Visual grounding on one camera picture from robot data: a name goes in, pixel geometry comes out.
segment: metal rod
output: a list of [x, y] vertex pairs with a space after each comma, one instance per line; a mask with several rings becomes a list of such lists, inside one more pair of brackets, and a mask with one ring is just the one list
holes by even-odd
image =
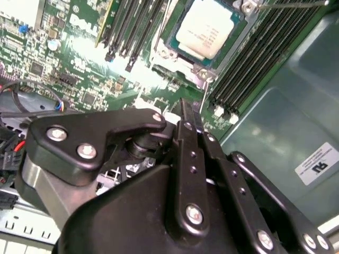
[[280, 9], [280, 8], [312, 8], [316, 6], [326, 6], [329, 4], [329, 0], [317, 1], [314, 3], [288, 3], [288, 4], [267, 4], [259, 5], [259, 10], [264, 9]]
[[204, 83], [205, 93], [203, 94], [203, 98], [202, 98], [202, 102], [201, 102], [201, 106], [200, 106], [200, 110], [199, 110], [199, 113], [200, 113], [200, 114], [201, 114], [203, 105], [204, 105], [205, 100], [206, 100], [208, 87], [209, 87], [209, 83], [205, 81], [205, 83]]
[[164, 13], [164, 19], [161, 23], [161, 26], [160, 26], [160, 31], [159, 31], [159, 35], [157, 37], [157, 41], [155, 42], [155, 46], [154, 46], [154, 51], [156, 52], [157, 51], [157, 47], [158, 47], [158, 44], [159, 44], [159, 40], [160, 40], [160, 36], [161, 36], [161, 33], [163, 32], [163, 29], [164, 29], [164, 26], [165, 26], [165, 22], [166, 22], [166, 17], [167, 17], [167, 14], [168, 14], [168, 11], [170, 10], [169, 6], [171, 4], [171, 0], [168, 0], [167, 1], [167, 6], [166, 6], [166, 10], [165, 10], [165, 13]]

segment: metal lever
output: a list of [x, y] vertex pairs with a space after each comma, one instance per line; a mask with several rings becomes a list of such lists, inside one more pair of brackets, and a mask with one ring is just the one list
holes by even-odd
[[30, 125], [26, 150], [34, 164], [69, 184], [85, 186], [103, 165], [115, 168], [129, 156], [120, 153], [128, 138], [165, 127], [164, 118], [150, 109], [45, 117]]
[[286, 198], [271, 181], [242, 153], [232, 152], [230, 158], [244, 172], [256, 201], [273, 213], [280, 241], [289, 252], [333, 253], [332, 244]]
[[173, 137], [173, 168], [167, 202], [166, 228], [185, 246], [198, 244], [210, 228], [204, 155], [198, 147], [192, 107], [181, 100], [183, 120]]
[[274, 238], [239, 168], [227, 161], [215, 137], [202, 136], [209, 176], [218, 186], [221, 203], [235, 241], [243, 253], [287, 253]]

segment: wire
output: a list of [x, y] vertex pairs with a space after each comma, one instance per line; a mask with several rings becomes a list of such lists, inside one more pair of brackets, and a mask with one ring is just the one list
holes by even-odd
[[56, 106], [56, 107], [55, 107], [55, 109], [56, 109], [56, 110], [60, 110], [60, 109], [61, 109], [61, 105], [62, 105], [62, 104], [61, 104], [61, 103], [59, 103], [59, 105], [58, 105], [58, 106]]
[[18, 80], [9, 82], [9, 83], [3, 85], [3, 86], [0, 88], [0, 94], [1, 94], [4, 90], [10, 88], [11, 86], [14, 86], [14, 85], [20, 84], [20, 83], [33, 83], [33, 84], [36, 84], [37, 86], [40, 86], [40, 87], [44, 88], [45, 90], [49, 91], [49, 92], [55, 97], [55, 99], [57, 99], [57, 101], [58, 101], [59, 103], [62, 103], [62, 102], [63, 102], [63, 101], [61, 100], [61, 98], [60, 98], [60, 97], [59, 97], [59, 96], [58, 96], [51, 88], [49, 88], [47, 85], [44, 85], [44, 84], [42, 84], [42, 83], [40, 83], [40, 82], [38, 82], [38, 81], [34, 81], [34, 80], [30, 80], [30, 79], [18, 79]]
[[21, 150], [21, 148], [23, 148], [23, 146], [26, 144], [26, 141], [23, 140], [21, 141], [19, 144], [17, 144], [17, 146], [14, 148], [14, 152], [19, 152]]
[[40, 83], [40, 82], [37, 82], [37, 81], [34, 81], [34, 80], [30, 80], [30, 79], [18, 79], [18, 80], [15, 80], [15, 81], [12, 81], [12, 82], [9, 82], [5, 85], [3, 85], [1, 88], [0, 88], [0, 95], [1, 93], [12, 87], [12, 86], [15, 86], [16, 89], [13, 89], [12, 90], [12, 97], [13, 97], [13, 101], [15, 103], [15, 105], [18, 107], [18, 109], [21, 111], [21, 113], [15, 113], [15, 112], [1, 112], [1, 115], [0, 117], [2, 118], [12, 118], [12, 117], [9, 117], [10, 115], [13, 116], [13, 118], [24, 118], [24, 117], [29, 117], [31, 120], [34, 120], [34, 118], [36, 118], [37, 116], [43, 116], [43, 115], [52, 115], [55, 113], [55, 111], [37, 111], [37, 112], [29, 112], [20, 102], [19, 100], [19, 97], [18, 97], [18, 94], [17, 94], [17, 90], [19, 90], [19, 85], [20, 83], [33, 83], [33, 84], [36, 84], [40, 87], [42, 87], [43, 89], [49, 91], [59, 102], [59, 109], [57, 110], [61, 110], [62, 112], [64, 111], [65, 109], [65, 106], [64, 106], [64, 102], [61, 100], [61, 98], [52, 90], [50, 89], [48, 86]]

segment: black cable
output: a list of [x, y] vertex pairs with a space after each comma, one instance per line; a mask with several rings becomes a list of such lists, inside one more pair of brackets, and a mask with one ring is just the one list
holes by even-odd
[[61, 98], [56, 94], [56, 92], [54, 92], [51, 88], [49, 88], [47, 85], [44, 85], [38, 81], [34, 81], [34, 80], [30, 80], [30, 79], [18, 79], [18, 80], [15, 80], [15, 81], [12, 81], [12, 82], [9, 82], [5, 85], [3, 85], [1, 88], [0, 88], [0, 94], [10, 88], [11, 86], [14, 86], [14, 85], [17, 85], [17, 84], [20, 84], [20, 83], [33, 83], [37, 86], [40, 86], [42, 88], [44, 88], [45, 90], [49, 91], [54, 97], [55, 99], [57, 99], [57, 101], [59, 103], [62, 103], [63, 101], [61, 100]]
[[[62, 103], [61, 98], [52, 90], [50, 89], [48, 86], [38, 82], [38, 81], [34, 81], [34, 80], [30, 80], [30, 79], [18, 79], [12, 82], [9, 82], [5, 85], [3, 85], [0, 88], [0, 95], [1, 93], [12, 87], [12, 86], [16, 86], [16, 88], [19, 90], [19, 85], [20, 83], [33, 83], [36, 84], [40, 87], [42, 87], [43, 89], [49, 91], [57, 100], [59, 103]], [[0, 117], [2, 118], [24, 118], [24, 117], [29, 117], [30, 119], [34, 119], [37, 116], [43, 116], [43, 115], [53, 115], [55, 113], [57, 113], [57, 111], [37, 111], [37, 112], [29, 112], [20, 102], [19, 97], [17, 95], [17, 92], [15, 91], [16, 89], [13, 89], [12, 91], [12, 97], [13, 97], [13, 101], [15, 103], [15, 105], [18, 107], [18, 109], [21, 111], [21, 113], [15, 113], [15, 112], [1, 112]]]
[[[12, 99], [14, 101], [15, 106], [20, 110], [21, 113], [28, 113], [29, 110], [22, 105], [22, 103], [19, 100], [18, 96], [18, 91], [19, 91], [19, 85], [15, 85], [15, 88], [12, 90]], [[37, 119], [36, 117], [30, 117], [30, 120], [35, 120]]]

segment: gray metal panel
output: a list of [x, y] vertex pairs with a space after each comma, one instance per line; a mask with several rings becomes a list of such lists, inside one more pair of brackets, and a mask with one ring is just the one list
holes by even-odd
[[316, 225], [339, 214], [339, 163], [306, 186], [295, 173], [325, 142], [339, 150], [339, 12], [324, 17], [223, 138]]

